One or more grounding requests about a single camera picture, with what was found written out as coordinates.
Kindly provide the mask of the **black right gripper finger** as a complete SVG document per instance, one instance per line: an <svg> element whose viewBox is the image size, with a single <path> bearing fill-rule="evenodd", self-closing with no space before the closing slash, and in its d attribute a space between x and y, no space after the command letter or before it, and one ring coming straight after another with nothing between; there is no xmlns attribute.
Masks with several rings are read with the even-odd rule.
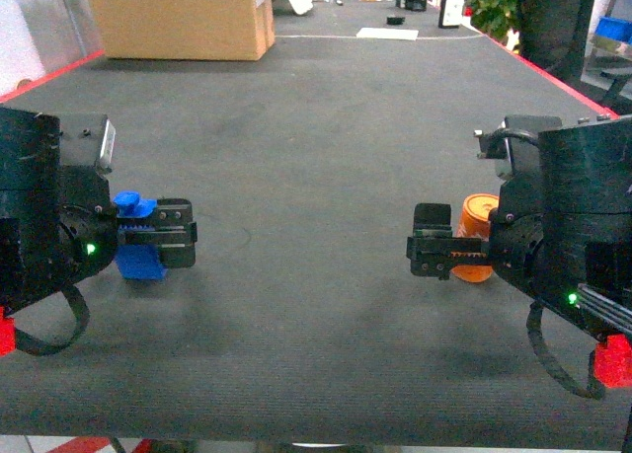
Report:
<svg viewBox="0 0 632 453"><path fill-rule="evenodd" d="M418 203L414 209L413 234L451 237L451 206L444 203Z"/></svg>
<svg viewBox="0 0 632 453"><path fill-rule="evenodd" d="M458 266L491 266L487 249L477 238L409 236L406 257L412 275L448 280Z"/></svg>

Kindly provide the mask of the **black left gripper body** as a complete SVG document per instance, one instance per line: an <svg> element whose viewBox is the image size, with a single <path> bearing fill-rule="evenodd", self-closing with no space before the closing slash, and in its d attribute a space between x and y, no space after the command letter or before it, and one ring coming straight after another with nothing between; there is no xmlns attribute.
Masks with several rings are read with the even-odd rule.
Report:
<svg viewBox="0 0 632 453"><path fill-rule="evenodd" d="M14 314L115 257L107 175L60 164L60 114L1 110L1 306Z"/></svg>

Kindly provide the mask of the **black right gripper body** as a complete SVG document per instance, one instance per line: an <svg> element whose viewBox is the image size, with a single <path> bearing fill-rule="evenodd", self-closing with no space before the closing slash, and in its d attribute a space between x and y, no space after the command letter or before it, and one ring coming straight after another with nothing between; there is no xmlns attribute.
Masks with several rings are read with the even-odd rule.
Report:
<svg viewBox="0 0 632 453"><path fill-rule="evenodd" d="M538 134L539 172L504 181L497 275L597 340L631 332L631 119Z"/></svg>

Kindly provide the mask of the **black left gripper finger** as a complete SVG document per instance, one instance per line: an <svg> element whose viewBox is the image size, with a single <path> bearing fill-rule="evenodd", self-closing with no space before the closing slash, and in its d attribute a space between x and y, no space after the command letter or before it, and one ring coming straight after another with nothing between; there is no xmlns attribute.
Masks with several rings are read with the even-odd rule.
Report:
<svg viewBox="0 0 632 453"><path fill-rule="evenodd" d="M119 198L117 207L118 226L129 230L184 230L196 223L192 204L183 198Z"/></svg>
<svg viewBox="0 0 632 453"><path fill-rule="evenodd" d="M197 228L172 231L118 231L118 246L152 245L158 249L160 262L165 268L187 268L197 261Z"/></svg>

